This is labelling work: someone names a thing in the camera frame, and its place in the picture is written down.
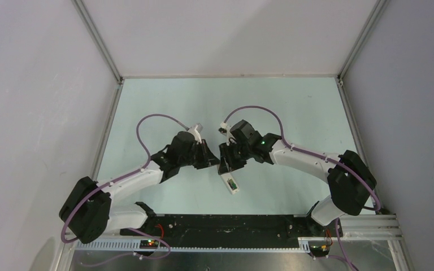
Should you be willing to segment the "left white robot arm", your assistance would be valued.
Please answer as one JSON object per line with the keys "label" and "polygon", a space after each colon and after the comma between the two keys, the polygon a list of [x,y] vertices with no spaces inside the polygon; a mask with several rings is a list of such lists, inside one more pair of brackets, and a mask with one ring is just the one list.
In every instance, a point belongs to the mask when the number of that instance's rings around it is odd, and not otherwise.
{"label": "left white robot arm", "polygon": [[59,211],[64,228],[87,244],[103,233],[134,228],[149,235],[156,228],[151,210],[143,203],[124,205],[132,194],[160,184],[177,175],[182,167],[203,169],[220,163],[204,139],[189,132],[178,132],[163,150],[153,154],[142,167],[108,181],[86,176],[77,184]]}

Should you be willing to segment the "green AA battery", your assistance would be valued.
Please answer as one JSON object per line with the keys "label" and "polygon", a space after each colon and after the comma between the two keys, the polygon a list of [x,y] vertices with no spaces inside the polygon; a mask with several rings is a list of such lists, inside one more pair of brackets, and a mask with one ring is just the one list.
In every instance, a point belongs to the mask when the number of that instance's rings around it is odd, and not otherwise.
{"label": "green AA battery", "polygon": [[227,183],[228,183],[228,185],[229,185],[229,188],[230,188],[232,191],[238,190],[238,186],[236,185],[236,183],[234,182],[233,179],[227,179]]}

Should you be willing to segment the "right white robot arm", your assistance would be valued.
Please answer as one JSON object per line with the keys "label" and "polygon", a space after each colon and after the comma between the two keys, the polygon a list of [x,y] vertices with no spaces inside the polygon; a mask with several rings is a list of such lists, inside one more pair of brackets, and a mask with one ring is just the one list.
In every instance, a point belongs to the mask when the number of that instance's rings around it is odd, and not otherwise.
{"label": "right white robot arm", "polygon": [[219,132],[227,140],[219,145],[218,174],[230,191],[238,188],[231,173],[243,168],[250,159],[305,172],[329,186],[330,195],[318,201],[308,213],[306,229],[311,235],[322,235],[338,217],[360,215],[376,186],[375,177],[354,151],[313,152],[287,144],[277,134],[261,135],[245,120],[234,126],[221,123]]}

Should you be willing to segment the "white remote control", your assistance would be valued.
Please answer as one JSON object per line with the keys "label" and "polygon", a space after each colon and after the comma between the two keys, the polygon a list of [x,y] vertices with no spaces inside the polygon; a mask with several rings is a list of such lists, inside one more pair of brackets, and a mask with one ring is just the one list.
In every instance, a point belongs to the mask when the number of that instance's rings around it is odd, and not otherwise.
{"label": "white remote control", "polygon": [[234,195],[240,191],[240,188],[235,181],[235,178],[230,173],[224,173],[220,176],[228,191]]}

